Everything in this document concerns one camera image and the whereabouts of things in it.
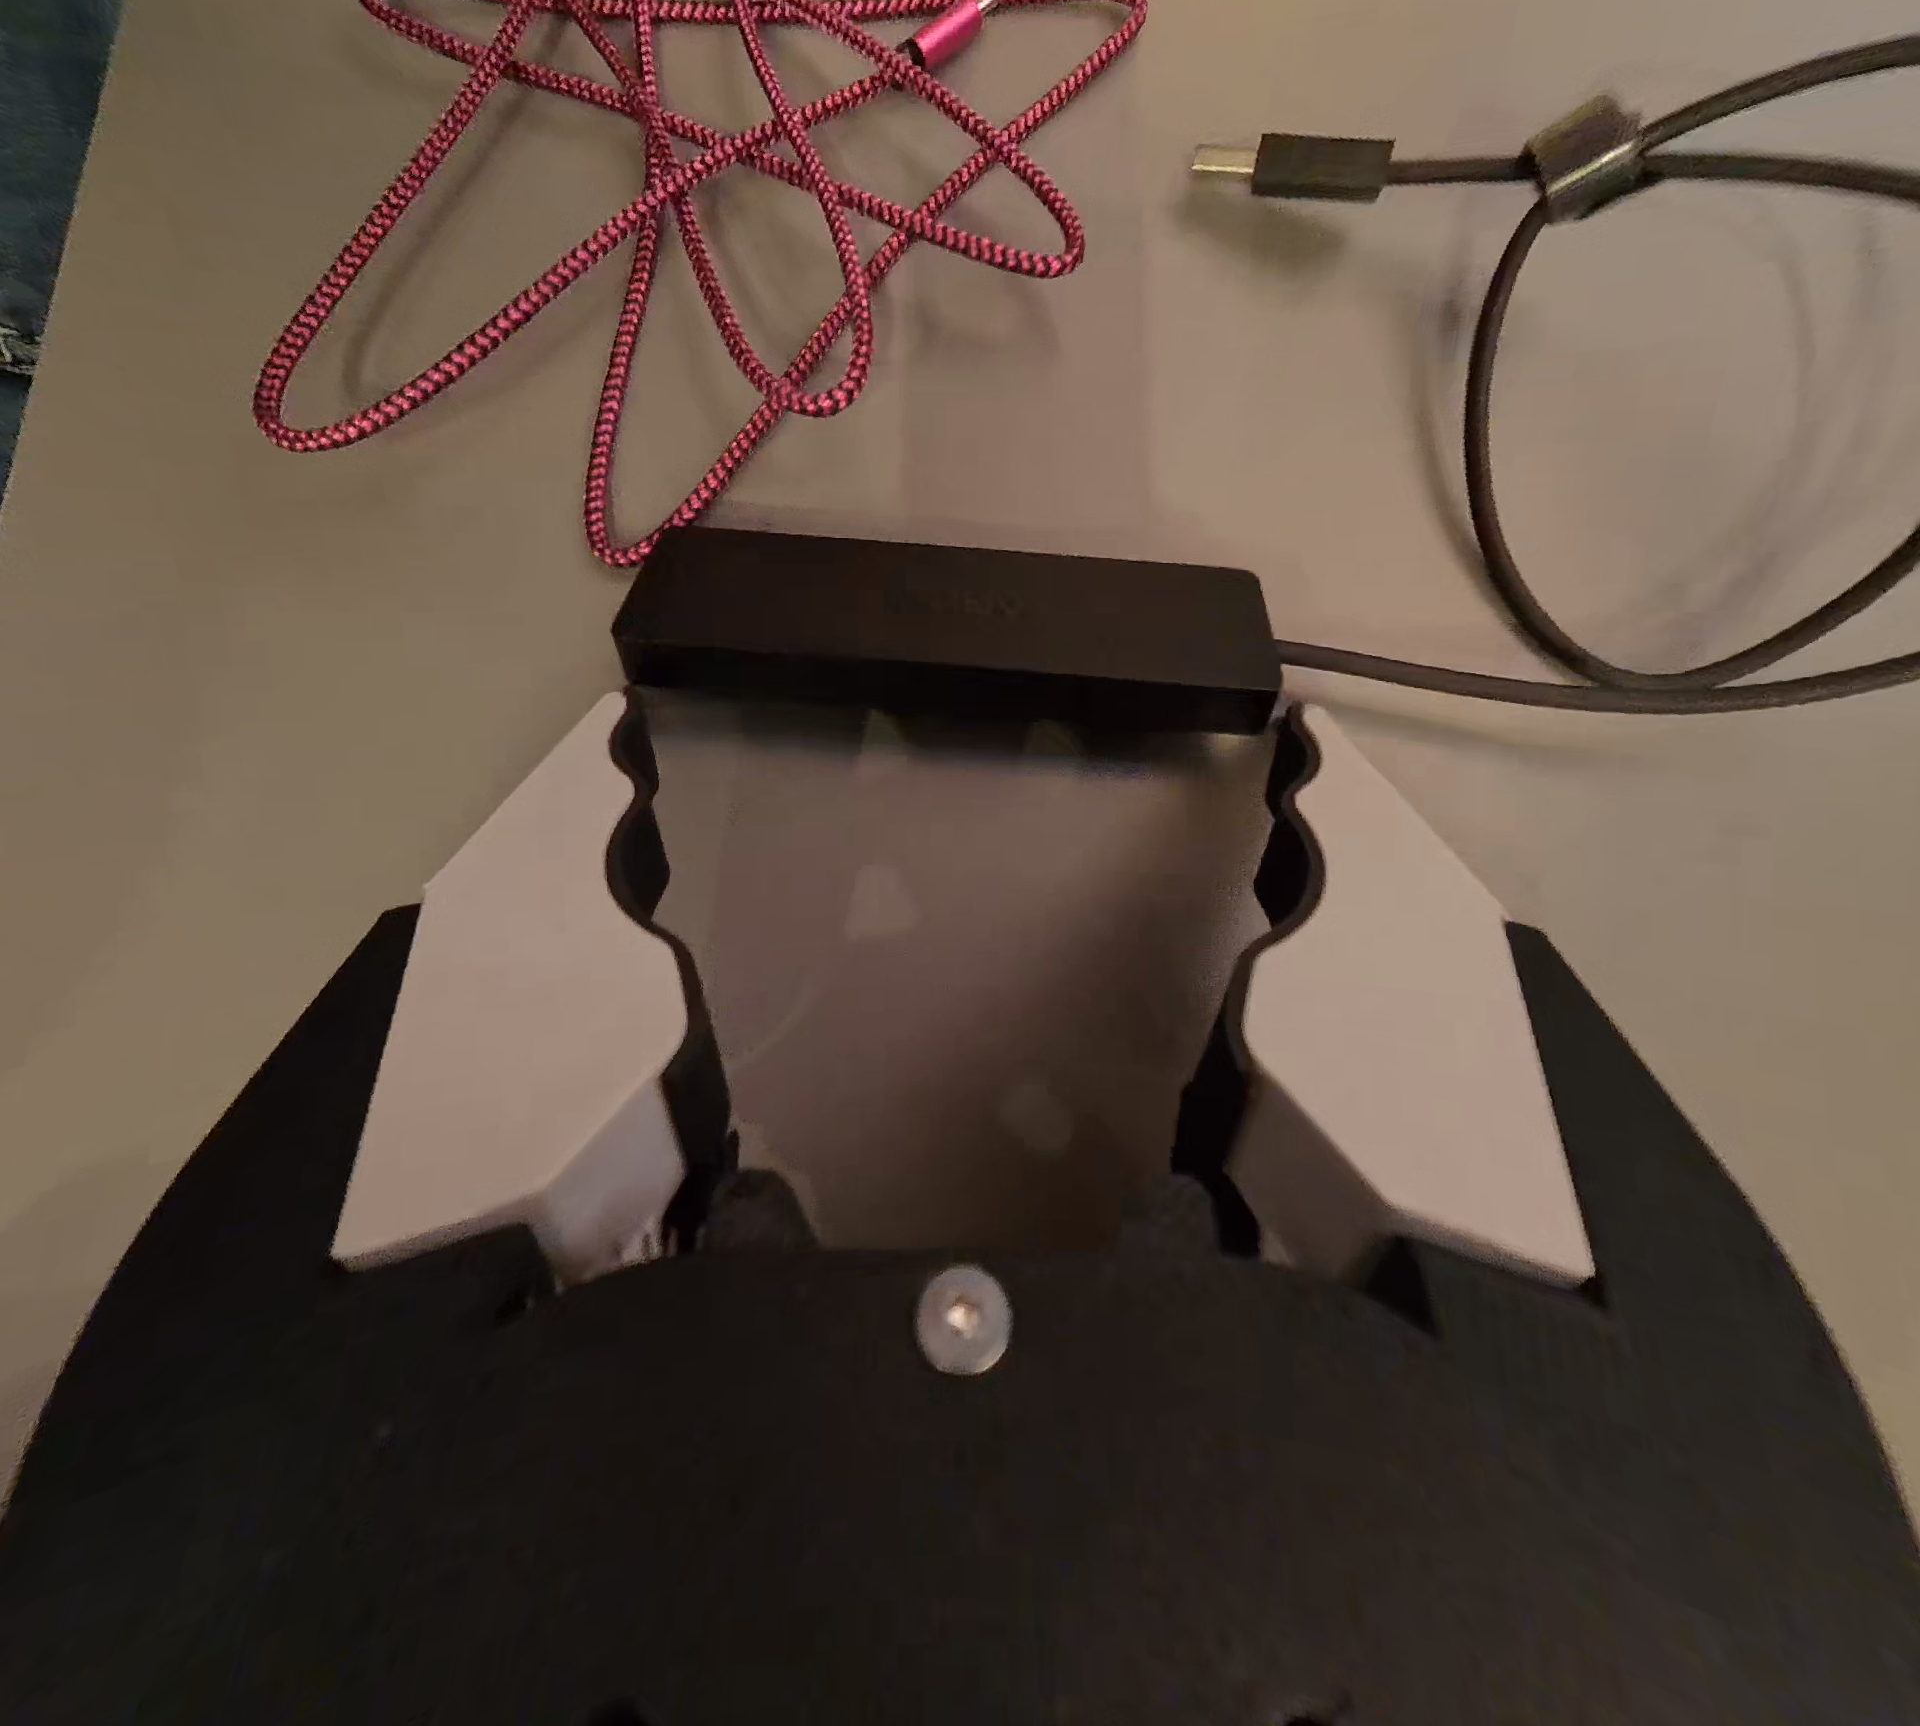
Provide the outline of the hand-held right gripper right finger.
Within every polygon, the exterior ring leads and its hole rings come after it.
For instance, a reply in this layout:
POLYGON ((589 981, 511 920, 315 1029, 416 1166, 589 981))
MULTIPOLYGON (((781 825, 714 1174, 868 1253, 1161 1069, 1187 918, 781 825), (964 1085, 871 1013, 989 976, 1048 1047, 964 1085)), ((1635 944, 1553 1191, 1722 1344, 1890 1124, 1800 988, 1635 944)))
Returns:
POLYGON ((1504 906, 1322 707, 1282 714, 1263 809, 1261 931, 1171 1138, 1226 1250, 1363 1282, 1405 1241, 1592 1282, 1504 906))

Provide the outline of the black usb hub with cable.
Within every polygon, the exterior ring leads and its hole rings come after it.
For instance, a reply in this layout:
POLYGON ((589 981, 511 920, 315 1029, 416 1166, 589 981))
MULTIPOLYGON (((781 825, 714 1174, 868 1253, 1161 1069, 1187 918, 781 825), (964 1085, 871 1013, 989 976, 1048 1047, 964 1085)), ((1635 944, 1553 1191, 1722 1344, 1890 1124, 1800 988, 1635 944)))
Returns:
POLYGON ((1838 632, 1915 571, 1915 532, 1786 629, 1713 662, 1606 662, 1525 581, 1493 477, 1498 353, 1523 266, 1570 226, 1665 184, 1737 184, 1915 207, 1915 170, 1805 154, 1675 147, 1816 90, 1914 72, 1914 33, 1805 57, 1645 120, 1595 95, 1510 156, 1404 158, 1381 138, 1265 132, 1198 147, 1193 177, 1277 203, 1358 206, 1399 188, 1525 186, 1480 300, 1461 380, 1460 477, 1485 586, 1558 682, 1478 673, 1276 634, 1243 570, 1012 547, 748 530, 675 534, 613 619, 631 685, 810 706, 1039 717, 1148 731, 1258 734, 1285 672, 1487 706, 1693 717, 1820 706, 1915 682, 1915 652, 1800 678, 1765 672, 1838 632))

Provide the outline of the person's jeans legs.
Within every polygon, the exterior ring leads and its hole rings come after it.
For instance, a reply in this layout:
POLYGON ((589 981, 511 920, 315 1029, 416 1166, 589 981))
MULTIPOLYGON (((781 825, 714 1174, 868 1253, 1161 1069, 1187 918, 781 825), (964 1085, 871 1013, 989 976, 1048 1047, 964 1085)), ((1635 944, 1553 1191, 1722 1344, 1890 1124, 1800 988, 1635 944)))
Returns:
POLYGON ((1 472, 9 473, 126 0, 1 0, 1 472))

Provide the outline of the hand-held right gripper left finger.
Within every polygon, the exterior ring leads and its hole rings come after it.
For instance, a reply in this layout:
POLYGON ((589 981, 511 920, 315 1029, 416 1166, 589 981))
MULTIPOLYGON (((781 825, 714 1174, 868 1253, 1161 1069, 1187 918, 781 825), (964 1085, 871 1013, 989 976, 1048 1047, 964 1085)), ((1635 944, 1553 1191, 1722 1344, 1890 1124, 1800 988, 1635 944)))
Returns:
POLYGON ((582 1283, 699 1244, 737 1138, 703 984, 658 916, 658 792, 646 704, 613 689, 425 881, 338 1263, 524 1228, 582 1283))

